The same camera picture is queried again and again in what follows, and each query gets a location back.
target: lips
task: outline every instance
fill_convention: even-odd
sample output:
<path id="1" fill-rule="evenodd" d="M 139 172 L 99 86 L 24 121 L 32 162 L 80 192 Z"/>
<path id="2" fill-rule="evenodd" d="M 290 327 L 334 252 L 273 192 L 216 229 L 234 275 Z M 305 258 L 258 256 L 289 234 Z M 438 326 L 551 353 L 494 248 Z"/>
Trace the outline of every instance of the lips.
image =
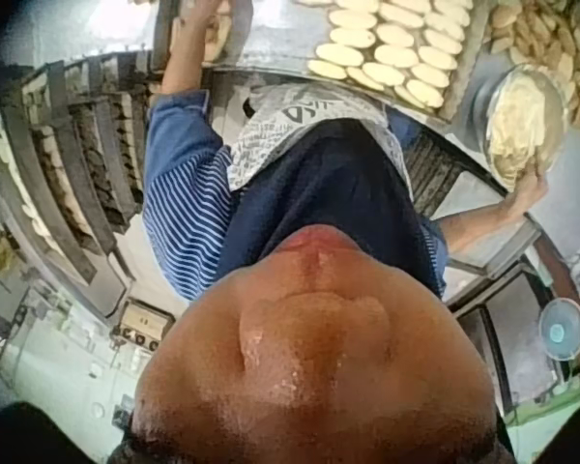
<path id="1" fill-rule="evenodd" d="M 330 225 L 309 225 L 281 242 L 273 253 L 301 249 L 322 251 L 334 249 L 360 250 L 354 240 L 335 227 Z"/>

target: cloth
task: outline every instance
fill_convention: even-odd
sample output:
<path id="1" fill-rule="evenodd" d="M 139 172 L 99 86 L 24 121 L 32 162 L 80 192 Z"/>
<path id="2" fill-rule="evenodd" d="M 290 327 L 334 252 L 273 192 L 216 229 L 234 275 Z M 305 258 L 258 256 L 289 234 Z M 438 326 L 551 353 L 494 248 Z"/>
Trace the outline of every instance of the cloth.
<path id="1" fill-rule="evenodd" d="M 206 122 L 207 104 L 205 91 L 161 97 L 151 111 L 145 160 L 147 233 L 165 277 L 190 300 L 217 280 L 228 227 L 244 193 L 230 191 L 230 149 Z M 421 221 L 432 267 L 444 288 L 445 241 L 435 224 Z"/>
<path id="2" fill-rule="evenodd" d="M 249 104 L 256 113 L 232 145 L 230 190 L 246 186 L 314 126 L 335 119 L 361 121 L 411 189 L 401 147 L 389 131 L 381 102 L 332 84 L 307 83 L 257 88 L 249 96 Z"/>
<path id="3" fill-rule="evenodd" d="M 217 278 L 257 263 L 311 224 L 342 230 L 370 256 L 440 294 L 408 189 L 357 120 L 320 123 L 251 180 L 230 221 Z"/>

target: metal bowl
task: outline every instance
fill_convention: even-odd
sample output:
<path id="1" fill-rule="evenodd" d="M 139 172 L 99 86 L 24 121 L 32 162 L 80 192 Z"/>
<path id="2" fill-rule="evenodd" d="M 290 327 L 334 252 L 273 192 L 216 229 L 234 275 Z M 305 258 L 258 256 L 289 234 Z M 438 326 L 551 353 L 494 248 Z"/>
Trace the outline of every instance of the metal bowl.
<path id="1" fill-rule="evenodd" d="M 490 154 L 490 134 L 488 128 L 506 84 L 519 75 L 529 76 L 539 91 L 545 96 L 545 140 L 537 152 L 538 168 L 547 172 L 556 161 L 567 131 L 567 105 L 565 94 L 556 76 L 544 67 L 519 65 L 515 68 L 488 78 L 479 88 L 473 101 L 473 125 L 478 145 L 481 147 L 490 170 L 496 179 L 509 191 L 515 188 L 515 183 L 503 178 L 494 165 Z"/>

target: blue fan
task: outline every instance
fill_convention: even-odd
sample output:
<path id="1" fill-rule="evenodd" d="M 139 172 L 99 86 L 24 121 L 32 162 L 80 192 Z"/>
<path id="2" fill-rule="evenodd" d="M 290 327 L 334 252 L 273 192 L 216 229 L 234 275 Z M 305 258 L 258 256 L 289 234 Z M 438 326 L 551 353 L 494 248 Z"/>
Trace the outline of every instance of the blue fan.
<path id="1" fill-rule="evenodd" d="M 550 358 L 573 360 L 580 354 L 580 306 L 567 298 L 550 302 L 539 316 L 539 334 Z"/>

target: hand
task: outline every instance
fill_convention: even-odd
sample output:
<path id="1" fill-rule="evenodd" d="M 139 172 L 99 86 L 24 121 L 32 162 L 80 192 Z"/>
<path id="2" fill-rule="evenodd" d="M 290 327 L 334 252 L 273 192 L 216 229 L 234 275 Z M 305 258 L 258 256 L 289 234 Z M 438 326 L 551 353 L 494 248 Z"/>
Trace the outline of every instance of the hand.
<path id="1" fill-rule="evenodd" d="M 548 192 L 545 175 L 538 172 L 537 159 L 532 157 L 518 180 L 515 191 L 510 193 L 503 207 L 508 220 L 519 220 Z"/>
<path id="2" fill-rule="evenodd" d="M 208 21 L 217 12 L 222 3 L 229 4 L 228 0 L 195 0 L 190 14 L 197 22 L 208 24 Z"/>

